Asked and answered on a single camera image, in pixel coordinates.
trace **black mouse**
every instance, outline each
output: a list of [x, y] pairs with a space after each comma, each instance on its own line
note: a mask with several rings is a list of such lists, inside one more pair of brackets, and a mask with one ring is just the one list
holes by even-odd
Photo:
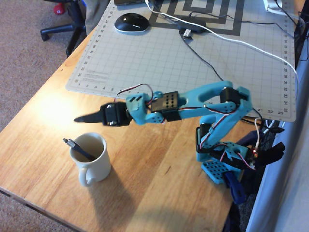
[[149, 27], [147, 18], [136, 13], [127, 13], [115, 22], [115, 28], [121, 32], [143, 32]]

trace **metal pen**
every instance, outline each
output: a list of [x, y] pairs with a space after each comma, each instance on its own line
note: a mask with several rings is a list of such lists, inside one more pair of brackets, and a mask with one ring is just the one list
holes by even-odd
[[72, 147], [73, 150], [81, 153], [83, 156], [85, 156], [88, 160], [90, 161], [94, 161], [96, 160], [96, 158], [92, 155], [90, 155], [89, 153], [85, 152], [74, 140], [72, 139], [66, 139], [63, 138], [62, 139], [67, 145], [69, 145], [70, 147]]

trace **wooden table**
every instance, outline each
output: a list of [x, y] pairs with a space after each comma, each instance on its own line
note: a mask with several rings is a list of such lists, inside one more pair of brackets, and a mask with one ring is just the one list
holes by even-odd
[[[0, 133], [0, 189], [79, 230], [220, 232], [232, 198], [196, 161], [199, 118], [120, 128], [73, 122], [112, 100], [65, 90], [88, 40]], [[239, 122], [224, 141], [251, 130]], [[90, 131], [106, 139], [112, 171], [85, 188], [62, 138]]]

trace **red object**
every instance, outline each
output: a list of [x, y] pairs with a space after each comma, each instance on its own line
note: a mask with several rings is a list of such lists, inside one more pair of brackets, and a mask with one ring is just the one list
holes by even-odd
[[63, 6], [63, 3], [58, 3], [56, 6], [54, 6], [54, 13], [57, 15], [61, 15], [63, 13], [65, 13], [65, 9]]

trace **carpet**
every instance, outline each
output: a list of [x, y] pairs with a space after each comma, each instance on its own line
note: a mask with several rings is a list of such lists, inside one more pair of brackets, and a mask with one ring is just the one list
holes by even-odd
[[[72, 32], [51, 35], [46, 42], [40, 35], [43, 28], [71, 23], [67, 12], [54, 14], [55, 4], [43, 0], [1, 1], [0, 131], [67, 58]], [[72, 230], [0, 193], [0, 231]]]

